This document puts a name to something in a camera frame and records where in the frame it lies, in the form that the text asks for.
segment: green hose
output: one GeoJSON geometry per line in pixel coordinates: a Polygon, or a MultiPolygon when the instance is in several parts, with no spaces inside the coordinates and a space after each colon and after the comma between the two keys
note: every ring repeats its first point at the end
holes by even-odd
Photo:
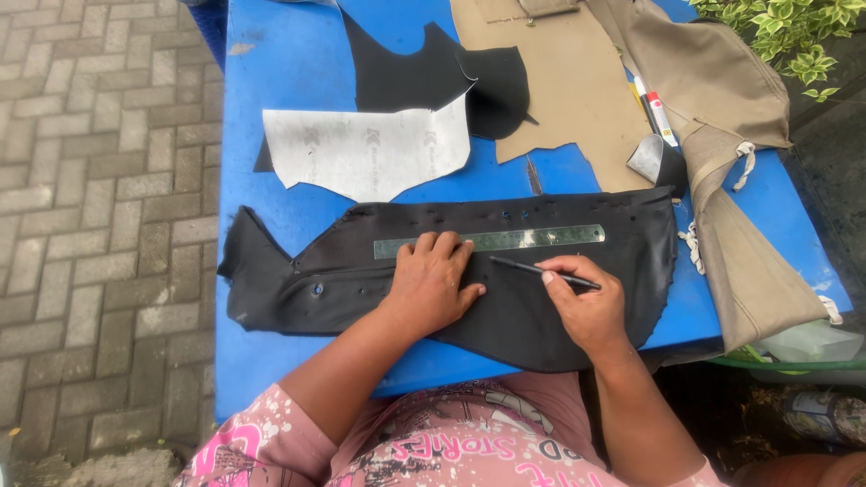
{"type": "Polygon", "coordinates": [[[748,360],[728,359],[727,357],[716,357],[706,360],[714,364],[728,367],[755,368],[759,370],[778,371],[816,371],[816,370],[866,370],[866,360],[853,360],[842,362],[752,362],[748,360]]]}

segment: left hand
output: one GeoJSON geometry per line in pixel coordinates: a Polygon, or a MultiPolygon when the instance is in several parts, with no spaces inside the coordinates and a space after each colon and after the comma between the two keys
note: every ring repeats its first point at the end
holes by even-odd
{"type": "Polygon", "coordinates": [[[453,231],[424,233],[415,245],[400,247],[391,292],[379,309],[393,315],[414,340],[457,321],[487,292],[479,283],[460,289],[474,247],[471,240],[461,242],[453,231]]]}

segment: black pen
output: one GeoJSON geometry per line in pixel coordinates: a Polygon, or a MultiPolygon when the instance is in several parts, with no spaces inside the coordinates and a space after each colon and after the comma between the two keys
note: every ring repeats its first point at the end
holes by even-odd
{"type": "MultiPolygon", "coordinates": [[[[543,269],[535,267],[534,265],[526,265],[524,263],[515,262],[511,259],[506,259],[504,257],[490,256],[490,262],[492,263],[500,263],[502,265],[508,266],[512,269],[519,269],[526,272],[531,272],[533,274],[541,275],[544,272],[543,269]]],[[[587,281],[586,279],[581,279],[580,277],[574,276],[563,276],[559,274],[562,278],[571,284],[572,286],[579,286],[581,288],[591,288],[591,289],[601,289],[601,286],[592,282],[587,281]]]]}

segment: right hand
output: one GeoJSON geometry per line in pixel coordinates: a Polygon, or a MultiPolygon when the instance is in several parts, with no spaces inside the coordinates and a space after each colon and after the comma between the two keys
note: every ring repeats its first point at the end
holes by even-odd
{"type": "Polygon", "coordinates": [[[541,280],[562,317],[565,331],[590,360],[622,346],[630,347],[625,334],[625,296],[619,279],[584,256],[558,256],[535,265],[545,270],[541,280]],[[596,282],[601,289],[575,295],[557,272],[596,282]]]}

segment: blue table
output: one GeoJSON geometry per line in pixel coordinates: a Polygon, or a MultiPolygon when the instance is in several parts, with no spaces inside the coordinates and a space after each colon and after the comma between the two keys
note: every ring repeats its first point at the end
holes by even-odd
{"type": "MultiPolygon", "coordinates": [[[[435,21],[457,38],[448,0],[341,0],[342,6],[379,42],[400,54],[423,44],[424,24],[435,21]]],[[[662,0],[678,22],[695,13],[682,0],[662,0]]],[[[262,141],[262,109],[355,111],[354,66],[336,9],[311,3],[232,0],[228,45],[253,44],[226,60],[223,168],[220,198],[220,253],[238,205],[255,209],[277,242],[297,255],[354,202],[312,185],[283,188],[273,173],[252,173],[262,141]]],[[[458,172],[403,192],[394,201],[472,201],[532,196],[527,159],[496,164],[494,142],[472,138],[472,152],[458,172]]],[[[597,192],[589,163],[574,144],[530,153],[544,193],[597,192]]],[[[743,171],[740,161],[725,182],[730,188],[743,171]]],[[[755,170],[734,201],[782,256],[841,310],[851,303],[774,151],[761,151],[755,170]]],[[[686,197],[675,211],[685,230],[692,219],[686,197]]],[[[688,260],[680,242],[668,307],[644,348],[681,344],[721,335],[707,280],[688,260]]],[[[226,316],[229,285],[216,286],[216,417],[222,421],[249,405],[283,374],[332,338],[287,337],[245,332],[226,316]]],[[[516,369],[435,341],[424,340],[385,376],[377,396],[510,373],[516,369]]]]}

